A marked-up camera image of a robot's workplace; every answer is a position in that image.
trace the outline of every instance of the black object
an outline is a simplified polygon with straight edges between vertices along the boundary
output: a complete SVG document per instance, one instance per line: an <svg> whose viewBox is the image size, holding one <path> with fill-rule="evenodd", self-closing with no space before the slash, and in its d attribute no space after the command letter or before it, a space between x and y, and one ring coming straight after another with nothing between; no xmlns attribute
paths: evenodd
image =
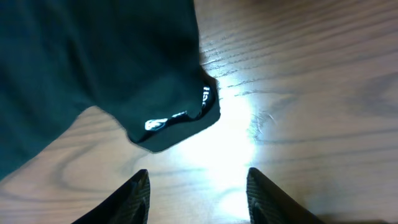
<svg viewBox="0 0 398 224"><path fill-rule="evenodd" d="M91 106L152 152L220 117L192 0L3 0L0 8L0 180ZM204 86L214 97L206 113ZM179 113L184 119L156 134L145 129Z"/></svg>
<svg viewBox="0 0 398 224"><path fill-rule="evenodd" d="M248 174L251 224L324 224L256 168Z"/></svg>
<svg viewBox="0 0 398 224"><path fill-rule="evenodd" d="M73 224L146 224L150 183L147 170L140 170L104 202Z"/></svg>

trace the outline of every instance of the wooden surface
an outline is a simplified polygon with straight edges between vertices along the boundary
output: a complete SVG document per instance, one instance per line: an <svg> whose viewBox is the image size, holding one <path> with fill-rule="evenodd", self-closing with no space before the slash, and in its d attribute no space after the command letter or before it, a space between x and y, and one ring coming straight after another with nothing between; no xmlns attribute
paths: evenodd
<svg viewBox="0 0 398 224"><path fill-rule="evenodd" d="M196 5L220 121L153 155L90 108L0 183L0 223L70 223L142 168L149 223L248 223L251 166L326 221L398 221L398 1Z"/></svg>

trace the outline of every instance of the garment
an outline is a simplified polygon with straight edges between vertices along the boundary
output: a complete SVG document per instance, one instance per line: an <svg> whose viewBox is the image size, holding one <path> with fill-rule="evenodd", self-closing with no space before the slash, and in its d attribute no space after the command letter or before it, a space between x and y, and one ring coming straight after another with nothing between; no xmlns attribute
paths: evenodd
<svg viewBox="0 0 398 224"><path fill-rule="evenodd" d="M193 1L3 0L0 9L0 180L90 106L152 152L220 117ZM213 101L202 113L207 87ZM148 135L148 121L181 114Z"/></svg>

